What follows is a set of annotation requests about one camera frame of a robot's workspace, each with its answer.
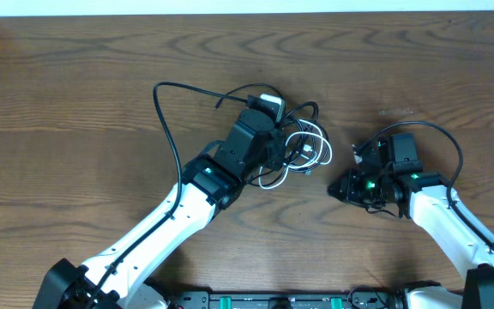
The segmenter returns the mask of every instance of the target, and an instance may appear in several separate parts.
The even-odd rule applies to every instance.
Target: wood grain
[[[457,190],[494,231],[494,13],[0,18],[0,307],[30,307],[60,258],[109,246],[175,182],[151,90],[274,84],[316,100],[334,162],[245,190],[154,274],[172,287],[340,290],[435,280],[463,287],[411,221],[327,197],[350,146],[398,120],[445,126],[465,153]],[[162,89],[182,161],[224,138],[241,106]],[[429,169],[456,156],[410,128]]]

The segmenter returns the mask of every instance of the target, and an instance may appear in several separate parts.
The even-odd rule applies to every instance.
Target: brown wooden surface
[[[151,97],[158,81],[225,92],[268,82],[317,100],[334,162],[275,191],[247,188],[155,274],[214,290],[463,284],[412,221],[327,197],[352,143],[423,119],[465,153],[456,189],[494,231],[494,13],[0,18],[0,307],[29,307],[60,258],[105,249],[175,182]],[[162,89],[183,162],[224,138],[241,106]],[[443,136],[409,129],[451,174]]]

